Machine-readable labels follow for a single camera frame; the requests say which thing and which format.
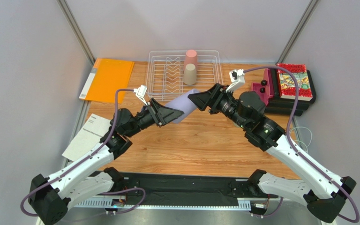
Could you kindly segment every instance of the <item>wire rack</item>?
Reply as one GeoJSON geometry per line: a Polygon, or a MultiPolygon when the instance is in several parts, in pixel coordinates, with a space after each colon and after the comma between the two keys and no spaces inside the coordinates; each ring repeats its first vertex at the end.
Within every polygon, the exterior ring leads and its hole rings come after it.
{"type": "Polygon", "coordinates": [[[183,83],[186,51],[151,51],[148,60],[147,94],[158,101],[171,101],[192,89],[206,91],[223,83],[219,52],[197,50],[198,70],[194,85],[183,83]]]}

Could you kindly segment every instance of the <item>red book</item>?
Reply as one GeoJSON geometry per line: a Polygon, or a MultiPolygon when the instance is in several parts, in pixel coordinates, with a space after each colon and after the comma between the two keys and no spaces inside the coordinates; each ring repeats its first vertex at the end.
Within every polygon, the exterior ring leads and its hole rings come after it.
{"type": "MultiPolygon", "coordinates": [[[[305,64],[285,64],[278,63],[277,66],[289,70],[297,79],[299,87],[299,100],[310,101],[313,98],[312,90],[310,88],[310,81],[306,71],[305,64]]],[[[277,70],[278,85],[281,98],[295,99],[296,86],[293,79],[288,73],[277,70]]]]}

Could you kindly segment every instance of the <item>gray wall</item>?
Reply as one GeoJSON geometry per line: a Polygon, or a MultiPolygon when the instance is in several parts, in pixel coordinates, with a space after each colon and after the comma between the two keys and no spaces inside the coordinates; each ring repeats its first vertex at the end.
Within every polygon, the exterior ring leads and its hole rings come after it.
{"type": "Polygon", "coordinates": [[[62,166],[90,67],[56,1],[0,0],[0,224],[35,223],[19,203],[62,166]]]}
{"type": "MultiPolygon", "coordinates": [[[[298,118],[313,132],[309,153],[357,181],[360,210],[360,1],[321,1],[286,62],[306,63],[317,88],[317,102],[298,118]]],[[[350,203],[342,213],[354,218],[350,203]]]]}
{"type": "Polygon", "coordinates": [[[309,0],[67,0],[96,57],[218,50],[222,61],[275,62],[309,0]]]}

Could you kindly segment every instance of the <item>white paper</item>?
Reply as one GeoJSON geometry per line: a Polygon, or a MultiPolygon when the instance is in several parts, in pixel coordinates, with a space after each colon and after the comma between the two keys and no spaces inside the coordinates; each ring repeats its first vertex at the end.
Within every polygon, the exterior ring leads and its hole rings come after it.
{"type": "Polygon", "coordinates": [[[72,161],[78,160],[108,132],[109,122],[108,119],[92,114],[62,156],[72,161]]]}

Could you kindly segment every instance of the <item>wooden table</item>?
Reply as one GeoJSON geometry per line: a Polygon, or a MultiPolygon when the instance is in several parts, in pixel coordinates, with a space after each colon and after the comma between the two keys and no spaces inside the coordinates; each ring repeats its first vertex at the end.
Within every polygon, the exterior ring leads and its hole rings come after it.
{"type": "MultiPolygon", "coordinates": [[[[136,62],[128,88],[145,83],[147,62],[136,62]]],[[[222,64],[224,84],[230,84],[228,72],[259,65],[222,64]]],[[[246,84],[234,97],[250,89],[251,82],[260,82],[263,70],[248,73],[246,84]]],[[[133,93],[126,93],[120,108],[128,108],[134,115],[142,107],[133,93]]],[[[92,114],[113,118],[114,104],[92,102],[87,118],[92,114]]],[[[268,115],[282,127],[288,116],[268,115]]],[[[158,128],[151,126],[130,140],[133,145],[125,154],[104,166],[113,166],[121,172],[166,173],[208,176],[249,177],[255,169],[262,169],[279,177],[299,177],[278,159],[248,142],[244,132],[221,113],[209,115],[195,110],[179,124],[158,128]]]]}

